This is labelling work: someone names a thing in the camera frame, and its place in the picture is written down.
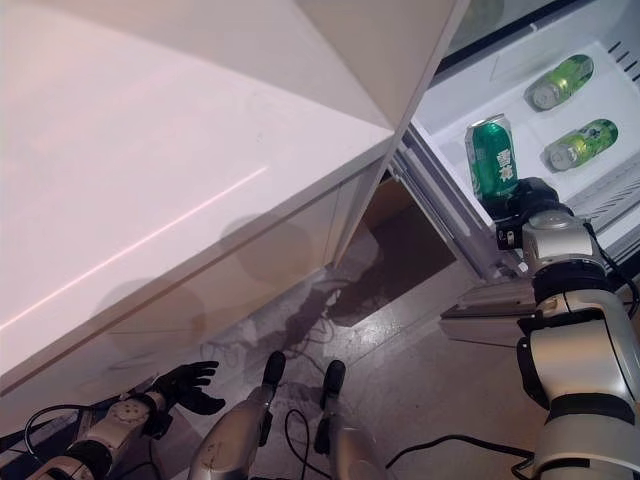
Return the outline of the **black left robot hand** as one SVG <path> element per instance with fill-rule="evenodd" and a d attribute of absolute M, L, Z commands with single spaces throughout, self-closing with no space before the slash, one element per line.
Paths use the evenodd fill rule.
<path fill-rule="evenodd" d="M 183 364 L 159 376 L 150 390 L 163 397 L 166 411 L 180 405 L 197 415 L 216 414 L 226 406 L 226 401 L 212 397 L 202 388 L 211 384 L 218 367 L 217 361 Z"/>

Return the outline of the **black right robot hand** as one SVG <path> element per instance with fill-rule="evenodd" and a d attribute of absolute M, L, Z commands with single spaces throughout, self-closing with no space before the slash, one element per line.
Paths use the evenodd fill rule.
<path fill-rule="evenodd" d="M 535 212 L 552 209 L 558 204 L 557 192 L 538 177 L 520 179 L 508 191 L 481 200 L 496 224 L 528 219 Z"/>

